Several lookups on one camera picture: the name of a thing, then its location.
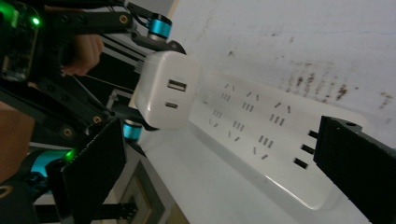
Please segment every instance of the white power strip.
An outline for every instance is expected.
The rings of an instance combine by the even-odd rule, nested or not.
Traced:
[[[358,114],[223,74],[205,79],[192,111],[194,125],[313,210],[341,192],[313,161],[321,116],[367,127]]]

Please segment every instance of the hand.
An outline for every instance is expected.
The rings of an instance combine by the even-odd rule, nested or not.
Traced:
[[[100,60],[104,44],[99,35],[76,35],[73,39],[75,57],[63,66],[67,75],[86,75]]]
[[[7,111],[7,110],[15,110],[15,109],[14,109],[14,107],[6,105],[5,103],[0,101],[0,112],[1,111]]]

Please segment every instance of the green led light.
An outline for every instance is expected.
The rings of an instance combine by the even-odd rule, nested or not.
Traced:
[[[73,160],[73,158],[76,156],[76,151],[73,149],[73,150],[70,150],[69,152],[67,152],[65,155],[64,155],[64,159],[66,160],[66,161],[71,161],[71,160]]]
[[[14,15],[14,6],[5,3],[4,1],[0,1],[0,11],[4,14],[4,19],[6,21],[11,21]]]
[[[39,20],[38,18],[32,18],[32,22],[33,22],[35,25],[39,25],[39,24],[40,24],[40,20]]]

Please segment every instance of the white wall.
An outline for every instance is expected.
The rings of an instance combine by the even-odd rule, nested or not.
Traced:
[[[182,0],[171,39],[206,72],[363,114],[396,147],[396,2]]]

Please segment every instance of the robotic arm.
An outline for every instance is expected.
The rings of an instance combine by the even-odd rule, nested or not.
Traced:
[[[49,14],[44,6],[125,7],[126,11]],[[139,34],[138,23],[148,29],[148,36]],[[31,219],[21,223],[36,223],[32,202],[49,189],[62,223],[89,223],[96,217],[126,163],[120,119],[141,123],[149,131],[156,129],[137,109],[110,110],[74,77],[62,76],[60,67],[70,58],[71,37],[126,33],[143,48],[185,54],[176,41],[166,41],[171,26],[165,16],[121,0],[0,2],[0,101],[75,146],[49,163],[44,176],[31,169],[45,152],[32,153],[13,177],[0,184],[0,222],[23,219],[12,212],[22,206],[20,211]],[[37,89],[28,87],[28,82]]]

